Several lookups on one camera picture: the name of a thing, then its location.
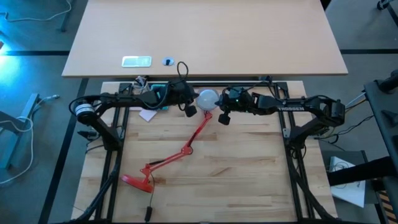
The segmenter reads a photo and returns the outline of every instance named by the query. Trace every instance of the green object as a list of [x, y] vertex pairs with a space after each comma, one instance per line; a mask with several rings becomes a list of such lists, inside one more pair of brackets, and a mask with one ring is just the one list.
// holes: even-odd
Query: green object
[[[150, 86], [150, 90], [153, 90], [154, 88], [157, 88], [157, 87], [165, 87], [165, 86], [166, 86], [166, 85], [153, 84], [153, 85]], [[164, 106], [164, 107], [162, 107], [160, 110], [168, 110], [168, 109], [169, 109], [168, 106]]]

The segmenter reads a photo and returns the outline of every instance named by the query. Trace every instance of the wooden platform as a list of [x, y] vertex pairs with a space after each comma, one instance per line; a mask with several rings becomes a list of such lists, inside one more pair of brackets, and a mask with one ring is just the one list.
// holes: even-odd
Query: wooden platform
[[[124, 56], [151, 56], [123, 68]], [[346, 75], [319, 0], [90, 0], [64, 77]]]
[[[290, 97], [305, 95], [302, 82], [288, 84]], [[118, 87], [119, 82], [107, 82], [101, 92], [115, 92]], [[270, 95], [264, 87], [254, 88], [253, 91]], [[191, 156], [153, 173], [155, 192], [151, 221], [295, 221], [278, 115], [231, 113], [231, 124], [224, 126], [217, 121], [219, 114], [217, 108], [212, 120], [193, 142]], [[108, 124], [112, 117], [113, 110], [103, 115]], [[202, 119], [201, 113], [186, 118], [183, 111], [172, 106], [168, 111], [158, 112], [147, 123], [137, 111], [131, 111], [121, 175], [143, 177], [139, 169], [145, 163], [178, 152]], [[311, 115], [295, 113], [295, 119], [298, 125], [303, 125], [311, 119]], [[89, 147], [99, 144], [102, 142], [96, 141]], [[336, 216], [318, 142], [308, 140], [306, 145], [308, 151], [304, 161], [310, 189], [326, 210]], [[78, 217], [97, 194], [105, 154], [103, 148], [98, 148], [86, 155], [73, 218]], [[150, 194], [120, 180], [113, 221], [143, 222], [149, 199]], [[301, 203], [306, 214], [303, 198]]]

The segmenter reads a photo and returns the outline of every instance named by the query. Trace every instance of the black metal frame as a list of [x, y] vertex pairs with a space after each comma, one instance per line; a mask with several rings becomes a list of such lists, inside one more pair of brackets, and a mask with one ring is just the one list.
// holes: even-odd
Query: black metal frame
[[[253, 82], [244, 82], [244, 83], [239, 83], [239, 81], [242, 80], [234, 80], [234, 83], [237, 83], [239, 86], [252, 86], [255, 83], [258, 83], [258, 81], [253, 81]], [[193, 87], [203, 87], [203, 86], [227, 86], [230, 85], [231, 82], [213, 82], [213, 83], [208, 83], [208, 82], [192, 82], [190, 83]], [[269, 86], [268, 83], [262, 83], [257, 86], [263, 86], [267, 87]], [[274, 89], [276, 97], [280, 98], [280, 91], [283, 92], [285, 97], [289, 97], [289, 90], [287, 88], [287, 83], [286, 82], [275, 82], [271, 84], [271, 86]], [[119, 87], [119, 89], [124, 89], [125, 86], [123, 86], [123, 83]], [[118, 118], [119, 118], [119, 113], [120, 113], [120, 108], [115, 108], [115, 113], [114, 113], [114, 119], [113, 119], [113, 128], [116, 128], [118, 125]], [[285, 122], [285, 116], [284, 112], [280, 111], [279, 113], [279, 121], [280, 121], [280, 127], [281, 129], [285, 129], [286, 122]], [[289, 117], [289, 123], [290, 127], [295, 126], [295, 120], [294, 120], [294, 115], [293, 112], [287, 112], [288, 117]], [[129, 109], [125, 108], [124, 110], [124, 116], [123, 116], [123, 125], [122, 129], [126, 130], [127, 128], [127, 120], [129, 116]], [[304, 166], [304, 161], [302, 158], [302, 152], [301, 150], [296, 151], [297, 153], [297, 164], [298, 164], [298, 171], [296, 170], [294, 163], [293, 163], [293, 158], [292, 158], [292, 153], [291, 149], [288, 147], [288, 138], [282, 135], [283, 141], [284, 141], [284, 146], [285, 146], [285, 153], [286, 153], [286, 158], [287, 158], [287, 165], [288, 165], [288, 170], [289, 170], [289, 176], [290, 176], [290, 184], [292, 188], [292, 196], [294, 199], [294, 207], [295, 207], [295, 212], [296, 212], [296, 217], [297, 221], [296, 222], [279, 222], [279, 223], [354, 223], [354, 222], [344, 222], [341, 220], [333, 219], [332, 216], [327, 214], [326, 211], [324, 211], [323, 207], [318, 203], [316, 198], [312, 195], [308, 188], [308, 180], [307, 180], [307, 175], [305, 172], [305, 166]], [[113, 171], [109, 174], [109, 168], [111, 164], [111, 158], [112, 158], [113, 151], [107, 151], [106, 158], [105, 158], [105, 163], [104, 163], [104, 169], [103, 169], [103, 176], [101, 179], [101, 187], [100, 191], [98, 192], [97, 196], [91, 203], [91, 205], [88, 207], [88, 209], [84, 212], [84, 214], [78, 218], [77, 220], [70, 220], [67, 223], [108, 223], [111, 224], [112, 222], [112, 217], [113, 217], [113, 212], [114, 212], [114, 204], [115, 204], [115, 199], [116, 199], [116, 192], [117, 192], [117, 187], [118, 187], [118, 176], [119, 176], [119, 170], [121, 167], [121, 158], [123, 155], [123, 145], [119, 150], [116, 151], [116, 161], [114, 165]], [[307, 213], [308, 213], [308, 218], [303, 217], [303, 211], [302, 207], [300, 204], [300, 197], [299, 197], [299, 188], [297, 185], [300, 186], [300, 188], [303, 190], [303, 193], [305, 194], [305, 204], [307, 207]], [[111, 187], [111, 196], [109, 200], [109, 205], [108, 205], [108, 212], [106, 215], [106, 218], [101, 218], [102, 215], [102, 209], [103, 209], [103, 197], [107, 190]], [[322, 220], [316, 219], [315, 218], [315, 212], [314, 209], [318, 212], [318, 214], [323, 218]], [[93, 212], [96, 211], [95, 213], [95, 219], [94, 220], [88, 220]], [[46, 223], [43, 222], [44, 219], [39, 220], [39, 223]]]

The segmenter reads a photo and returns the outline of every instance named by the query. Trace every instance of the gray floor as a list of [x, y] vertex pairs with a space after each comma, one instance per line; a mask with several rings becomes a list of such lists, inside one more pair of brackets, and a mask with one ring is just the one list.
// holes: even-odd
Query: gray floor
[[[51, 22], [7, 23], [0, 19], [0, 40], [3, 50], [69, 50], [73, 43], [86, 0], [75, 1], [68, 24], [68, 32], [60, 33], [62, 18]], [[398, 49], [398, 27], [387, 11], [375, 10], [376, 0], [334, 0], [327, 16], [341, 49]], [[66, 8], [63, 0], [2, 0], [0, 12], [8, 11], [10, 18], [48, 17]], [[398, 12], [398, 1], [392, 3]], [[58, 153], [70, 114], [68, 103], [76, 97], [80, 79], [62, 78], [67, 57], [4, 57], [0, 56], [0, 110], [18, 116], [31, 93], [43, 96], [59, 94], [61, 98], [42, 106], [34, 117], [33, 166], [26, 175], [0, 186], [0, 217], [2, 223], [37, 223], [45, 194], [53, 174]], [[309, 95], [324, 94], [348, 102], [363, 89], [363, 84], [386, 78], [398, 68], [398, 55], [344, 55], [349, 75], [345, 77], [302, 77]], [[98, 93], [103, 80], [89, 81], [86, 94]], [[348, 127], [371, 114], [364, 103], [346, 119]], [[76, 130], [87, 129], [78, 124]], [[0, 136], [2, 146], [9, 136]], [[29, 135], [21, 142], [9, 172], [0, 171], [0, 181], [23, 170], [29, 163]], [[364, 123], [342, 136], [339, 146], [346, 150], [365, 150], [368, 158], [377, 159], [387, 154], [375, 121]], [[336, 150], [321, 143], [322, 150]], [[85, 141], [74, 135], [65, 164], [51, 222], [68, 220], [78, 187], [84, 160]], [[335, 200], [339, 217], [344, 220], [377, 223], [373, 207], [361, 209]]]

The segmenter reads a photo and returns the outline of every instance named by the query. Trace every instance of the wooden board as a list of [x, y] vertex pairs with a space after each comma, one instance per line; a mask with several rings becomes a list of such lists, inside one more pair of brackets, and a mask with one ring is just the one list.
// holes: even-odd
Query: wooden board
[[[288, 82], [292, 98], [305, 95], [302, 82]], [[119, 82], [106, 82], [101, 92], [115, 92]], [[267, 88], [253, 91], [270, 95]], [[294, 221], [284, 146], [277, 114], [253, 116], [231, 113], [231, 123], [218, 123], [220, 110], [192, 144], [192, 155], [156, 170], [152, 222], [276, 222]], [[103, 119], [109, 125], [113, 110]], [[180, 150], [201, 123], [203, 114], [185, 117], [178, 107], [160, 111], [147, 123], [131, 111], [121, 175], [143, 177], [145, 163]], [[295, 113], [298, 125], [311, 119]], [[93, 142], [89, 147], [102, 144]], [[318, 142], [308, 140], [305, 167], [310, 189], [328, 212], [336, 216]], [[86, 155], [72, 217], [82, 213], [99, 190], [105, 150]], [[303, 212], [306, 214], [303, 195]], [[143, 222], [150, 194], [119, 181], [114, 222]]]
[[89, 0], [63, 76], [175, 76], [165, 57], [192, 76], [348, 73], [319, 0]]

